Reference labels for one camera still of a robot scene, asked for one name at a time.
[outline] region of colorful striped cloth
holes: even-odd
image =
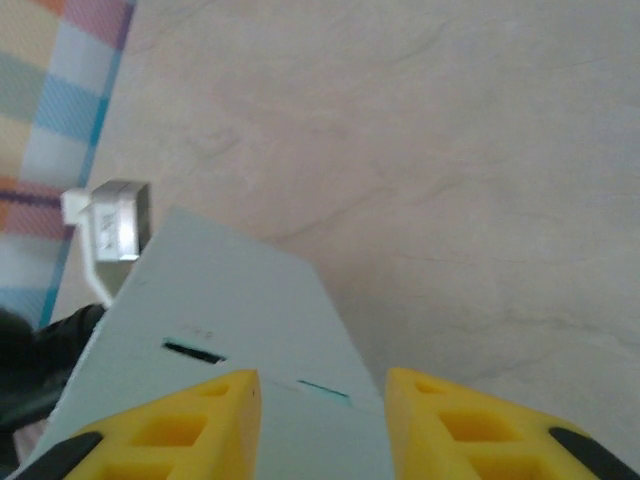
[[[0,1],[0,305],[49,323],[135,0]]]

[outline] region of yellow plastic part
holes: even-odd
[[[104,439],[65,480],[248,480],[260,416],[256,371],[218,377],[83,428]]]
[[[385,410],[397,480],[596,479],[548,433],[575,425],[445,380],[392,369]]]

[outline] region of striped fabric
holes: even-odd
[[[44,326],[135,0],[0,1],[0,305]]]

